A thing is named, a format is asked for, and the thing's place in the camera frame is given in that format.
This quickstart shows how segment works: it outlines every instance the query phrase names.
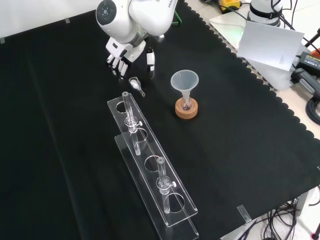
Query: scalloped edge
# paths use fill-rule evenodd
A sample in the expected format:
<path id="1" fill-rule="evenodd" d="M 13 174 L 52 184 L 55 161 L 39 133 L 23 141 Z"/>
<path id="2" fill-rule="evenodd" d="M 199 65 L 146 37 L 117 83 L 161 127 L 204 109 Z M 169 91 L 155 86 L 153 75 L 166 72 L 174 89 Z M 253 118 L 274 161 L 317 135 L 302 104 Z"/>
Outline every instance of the scalloped edge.
<path id="1" fill-rule="evenodd" d="M 249 69 L 251 74 L 253 74 L 255 76 L 256 79 L 258 80 L 261 80 L 259 81 L 263 86 L 266 86 L 268 87 L 269 89 L 269 92 L 271 94 L 271 97 L 272 98 L 276 98 L 276 101 L 281 103 L 282 106 L 284 106 L 286 108 L 286 112 L 288 115 L 290 115 L 291 117 L 293 117 L 294 119 L 297 119 L 296 122 L 297 122 L 297 127 L 298 128 L 303 128 L 304 131 L 307 133 L 306 134 L 306 137 L 307 138 L 310 138 L 310 139 L 314 139 L 316 140 L 317 144 L 320 145 L 320 139 L 318 138 L 315 138 L 315 135 L 312 131 L 310 130 L 307 130 L 307 126 L 301 122 L 301 119 L 295 114 L 295 112 L 289 108 L 289 106 L 283 101 L 283 99 L 281 97 L 278 96 L 277 94 L 277 89 L 274 88 L 245 58 L 243 57 L 238 57 L 237 56 L 237 50 L 228 42 L 228 40 L 226 40 L 223 35 L 217 30 L 215 29 L 214 26 L 211 26 L 211 25 L 208 25 L 204 19 L 201 17 L 201 15 L 199 13 L 197 13 L 195 10 L 193 10 L 189 5 L 188 3 L 185 1 L 185 0 L 182 0 L 183 3 L 187 9 L 190 10 L 190 12 L 192 14 L 195 14 L 199 21 L 201 21 L 202 24 L 208 26 L 206 27 L 206 29 L 208 29 L 209 31 L 211 31 L 213 33 L 213 36 L 216 37 L 216 38 L 219 38 L 221 39 L 221 42 L 223 43 L 223 45 L 225 45 L 224 47 L 229 49 L 228 51 L 235 55 L 237 59 L 240 59 L 242 61 L 242 64 L 243 65 L 246 65 L 245 68 Z"/>

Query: clear plastic funnel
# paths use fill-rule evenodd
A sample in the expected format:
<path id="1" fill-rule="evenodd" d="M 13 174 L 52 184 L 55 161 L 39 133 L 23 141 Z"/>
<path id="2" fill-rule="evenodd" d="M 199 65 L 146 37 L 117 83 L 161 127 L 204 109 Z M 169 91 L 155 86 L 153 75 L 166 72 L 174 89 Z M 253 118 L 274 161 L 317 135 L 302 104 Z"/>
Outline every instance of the clear plastic funnel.
<path id="1" fill-rule="evenodd" d="M 191 70 L 177 71 L 171 77 L 171 85 L 182 93 L 182 100 L 180 101 L 180 108 L 188 111 L 194 107 L 194 103 L 190 98 L 190 91 L 197 86 L 199 82 L 198 75 Z"/>

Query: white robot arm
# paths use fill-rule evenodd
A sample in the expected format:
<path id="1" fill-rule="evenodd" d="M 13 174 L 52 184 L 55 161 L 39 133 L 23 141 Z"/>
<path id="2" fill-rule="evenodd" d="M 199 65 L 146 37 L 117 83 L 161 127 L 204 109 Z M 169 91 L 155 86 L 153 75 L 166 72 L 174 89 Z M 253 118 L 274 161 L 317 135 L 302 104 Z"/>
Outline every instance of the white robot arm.
<path id="1" fill-rule="evenodd" d="M 280 26 L 279 16 L 282 14 L 282 0 L 273 0 L 274 10 L 271 8 L 271 0 L 252 0 L 247 19 L 260 24 Z"/>
<path id="2" fill-rule="evenodd" d="M 118 71 L 122 75 L 128 67 L 122 57 L 135 61 L 144 50 L 144 39 L 148 35 L 161 36 L 169 29 L 177 1 L 103 0 L 96 9 L 96 20 L 110 36 L 106 44 L 110 53 L 107 63 L 113 61 L 113 69 L 119 63 Z M 154 60 L 154 57 L 149 56 L 148 59 Z"/>

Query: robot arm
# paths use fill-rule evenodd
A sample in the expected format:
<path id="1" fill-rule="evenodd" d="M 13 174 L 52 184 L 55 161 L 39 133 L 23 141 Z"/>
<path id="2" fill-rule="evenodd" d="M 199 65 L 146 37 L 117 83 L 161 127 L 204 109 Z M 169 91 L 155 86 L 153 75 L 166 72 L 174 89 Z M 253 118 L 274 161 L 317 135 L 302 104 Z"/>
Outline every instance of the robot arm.
<path id="1" fill-rule="evenodd" d="M 160 36 L 169 29 L 177 1 L 103 0 L 96 10 L 96 20 L 110 36 L 106 49 L 118 60 L 132 56 L 129 60 L 133 62 L 148 35 Z"/>

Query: robot finger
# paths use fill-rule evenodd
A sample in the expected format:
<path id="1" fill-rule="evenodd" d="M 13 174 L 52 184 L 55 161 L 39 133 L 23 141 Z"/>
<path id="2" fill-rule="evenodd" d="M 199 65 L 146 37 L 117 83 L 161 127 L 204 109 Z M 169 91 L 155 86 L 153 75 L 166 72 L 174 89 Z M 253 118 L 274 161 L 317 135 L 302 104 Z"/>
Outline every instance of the robot finger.
<path id="1" fill-rule="evenodd" d="M 110 67 L 114 59 L 115 57 L 112 54 L 110 54 L 109 57 L 106 59 L 106 64 Z"/>
<path id="2" fill-rule="evenodd" d="M 152 48 L 149 48 L 146 53 L 146 64 L 148 65 L 149 69 L 149 77 L 152 79 L 155 75 L 156 64 L 155 52 Z"/>
<path id="3" fill-rule="evenodd" d="M 121 73 L 121 70 L 122 70 L 122 68 L 123 68 L 123 66 L 124 66 L 124 61 L 122 61 L 122 60 L 120 60 L 120 62 L 119 62 L 119 66 L 118 66 L 118 71 L 119 71 L 119 73 Z"/>
<path id="4" fill-rule="evenodd" d="M 120 72 L 120 77 L 123 79 L 125 77 L 125 74 L 127 72 L 127 69 L 128 69 L 128 64 L 126 63 L 123 63 L 123 67 L 121 69 L 121 72 Z"/>
<path id="5" fill-rule="evenodd" d="M 114 75 L 117 75 L 117 66 L 118 66 L 118 63 L 119 63 L 119 59 L 117 59 L 117 58 L 115 58 L 114 60 L 113 60 L 113 63 L 112 63 L 112 73 L 114 74 Z"/>

